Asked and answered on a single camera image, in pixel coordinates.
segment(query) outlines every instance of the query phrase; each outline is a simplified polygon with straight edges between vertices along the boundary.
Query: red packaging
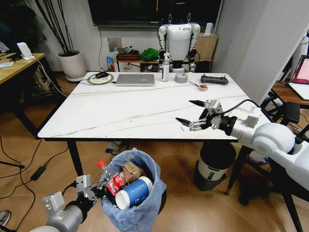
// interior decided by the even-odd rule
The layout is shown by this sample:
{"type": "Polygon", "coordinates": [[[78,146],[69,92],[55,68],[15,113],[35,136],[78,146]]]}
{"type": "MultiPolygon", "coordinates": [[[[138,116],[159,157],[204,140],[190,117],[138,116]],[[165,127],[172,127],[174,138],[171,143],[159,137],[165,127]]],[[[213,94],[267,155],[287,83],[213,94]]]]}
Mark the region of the red packaging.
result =
{"type": "Polygon", "coordinates": [[[116,189],[115,189],[113,180],[110,180],[110,181],[107,183],[106,187],[107,187],[107,189],[111,192],[111,194],[112,194],[113,196],[116,195],[117,191],[116,191],[116,189]]]}
{"type": "Polygon", "coordinates": [[[114,183],[114,188],[116,192],[120,189],[120,186],[122,186],[125,183],[124,179],[124,172],[117,173],[112,177],[113,183],[114,183]]]}

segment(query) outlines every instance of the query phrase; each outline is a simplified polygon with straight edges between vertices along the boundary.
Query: computer mouse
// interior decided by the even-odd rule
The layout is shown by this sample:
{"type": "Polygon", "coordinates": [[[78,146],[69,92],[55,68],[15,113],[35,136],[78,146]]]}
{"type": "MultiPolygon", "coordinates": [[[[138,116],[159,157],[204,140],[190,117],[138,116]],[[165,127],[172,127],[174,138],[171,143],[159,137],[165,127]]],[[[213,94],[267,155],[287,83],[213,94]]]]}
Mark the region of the computer mouse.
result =
{"type": "Polygon", "coordinates": [[[99,72],[95,76],[97,79],[100,79],[100,78],[109,76],[109,74],[107,72],[99,72]]]}

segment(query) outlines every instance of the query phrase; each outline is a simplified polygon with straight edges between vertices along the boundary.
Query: remote controller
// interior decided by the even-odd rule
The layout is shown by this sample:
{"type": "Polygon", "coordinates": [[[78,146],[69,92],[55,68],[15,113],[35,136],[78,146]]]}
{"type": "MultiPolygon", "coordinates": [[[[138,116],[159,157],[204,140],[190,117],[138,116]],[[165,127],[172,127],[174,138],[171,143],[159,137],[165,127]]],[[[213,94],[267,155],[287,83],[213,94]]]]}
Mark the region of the remote controller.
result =
{"type": "Polygon", "coordinates": [[[202,83],[218,83],[227,85],[228,80],[225,76],[222,77],[215,77],[215,76],[206,76],[205,74],[201,76],[201,82],[202,83]]]}

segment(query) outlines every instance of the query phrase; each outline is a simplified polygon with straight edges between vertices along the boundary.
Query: cardboard box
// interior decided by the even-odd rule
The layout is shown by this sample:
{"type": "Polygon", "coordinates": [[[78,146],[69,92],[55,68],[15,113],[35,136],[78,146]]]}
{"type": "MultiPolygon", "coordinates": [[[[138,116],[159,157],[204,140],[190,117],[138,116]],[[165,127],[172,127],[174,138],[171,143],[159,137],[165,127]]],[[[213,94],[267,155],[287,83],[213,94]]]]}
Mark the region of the cardboard box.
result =
{"type": "Polygon", "coordinates": [[[126,162],[121,165],[124,171],[124,179],[126,182],[132,183],[137,180],[140,176],[145,175],[142,168],[136,166],[132,162],[126,162]]]}

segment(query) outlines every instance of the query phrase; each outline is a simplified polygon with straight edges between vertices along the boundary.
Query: laptop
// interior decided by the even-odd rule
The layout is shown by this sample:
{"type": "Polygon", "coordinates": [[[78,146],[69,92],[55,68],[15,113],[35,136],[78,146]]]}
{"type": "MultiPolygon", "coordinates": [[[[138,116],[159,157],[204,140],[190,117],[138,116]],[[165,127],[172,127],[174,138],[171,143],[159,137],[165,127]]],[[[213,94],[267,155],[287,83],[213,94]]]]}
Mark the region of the laptop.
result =
{"type": "Polygon", "coordinates": [[[289,86],[301,99],[309,100],[309,56],[300,57],[289,86]]]}
{"type": "Polygon", "coordinates": [[[119,74],[116,86],[154,86],[153,74],[119,74]]]}

